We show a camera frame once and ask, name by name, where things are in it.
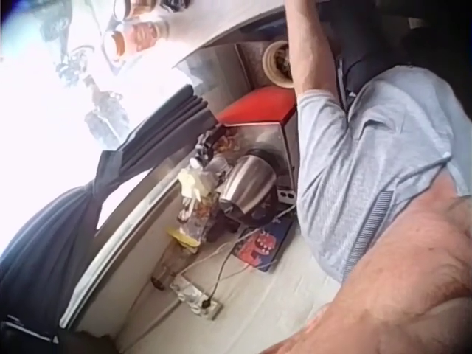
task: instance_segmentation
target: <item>jar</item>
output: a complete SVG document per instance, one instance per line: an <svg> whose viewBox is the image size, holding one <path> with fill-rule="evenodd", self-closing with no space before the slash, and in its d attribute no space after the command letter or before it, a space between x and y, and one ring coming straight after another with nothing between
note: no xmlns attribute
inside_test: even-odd
<svg viewBox="0 0 472 354"><path fill-rule="evenodd" d="M116 20L124 21L145 13L150 13L156 7L157 0L115 0L113 15Z"/></svg>
<svg viewBox="0 0 472 354"><path fill-rule="evenodd" d="M153 47L166 37L167 24L163 20L122 24L105 34L103 48L109 60L118 62Z"/></svg>

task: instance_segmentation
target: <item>electrical socket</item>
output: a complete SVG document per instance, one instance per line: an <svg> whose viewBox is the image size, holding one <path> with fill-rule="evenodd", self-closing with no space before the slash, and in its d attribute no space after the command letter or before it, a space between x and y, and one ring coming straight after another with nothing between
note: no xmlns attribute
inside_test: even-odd
<svg viewBox="0 0 472 354"><path fill-rule="evenodd" d="M180 301L190 306L190 310L195 315L204 319L213 320L222 308L222 304L214 299L212 299L209 308L202 308L201 303L208 299L208 296L181 275L172 281L170 288L177 294Z"/></svg>

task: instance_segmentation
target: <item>black curtain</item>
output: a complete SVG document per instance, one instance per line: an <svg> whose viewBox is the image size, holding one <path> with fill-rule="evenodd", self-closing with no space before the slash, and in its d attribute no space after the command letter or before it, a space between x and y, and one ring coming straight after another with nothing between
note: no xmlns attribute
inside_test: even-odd
<svg viewBox="0 0 472 354"><path fill-rule="evenodd" d="M33 216L0 256L0 320L55 335L80 277L105 199L216 124L207 103L186 86L146 119L116 151L103 151L93 181Z"/></svg>

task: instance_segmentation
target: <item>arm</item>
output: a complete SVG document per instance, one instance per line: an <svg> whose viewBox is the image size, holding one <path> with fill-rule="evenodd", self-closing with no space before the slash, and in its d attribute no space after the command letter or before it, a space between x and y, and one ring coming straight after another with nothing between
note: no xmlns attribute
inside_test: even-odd
<svg viewBox="0 0 472 354"><path fill-rule="evenodd" d="M299 97L308 90L329 91L338 99L333 55L314 0L285 0L291 74Z"/></svg>

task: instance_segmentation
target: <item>window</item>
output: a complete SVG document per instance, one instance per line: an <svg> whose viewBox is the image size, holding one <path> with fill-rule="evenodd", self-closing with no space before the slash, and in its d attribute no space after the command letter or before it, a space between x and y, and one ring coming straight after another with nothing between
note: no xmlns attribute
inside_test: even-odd
<svg viewBox="0 0 472 354"><path fill-rule="evenodd" d="M21 3L2 27L0 254L38 210L93 179L102 149L119 146L190 82L177 69L153 74L139 62L111 72L100 50L103 13L90 1ZM99 227L144 177L108 198Z"/></svg>

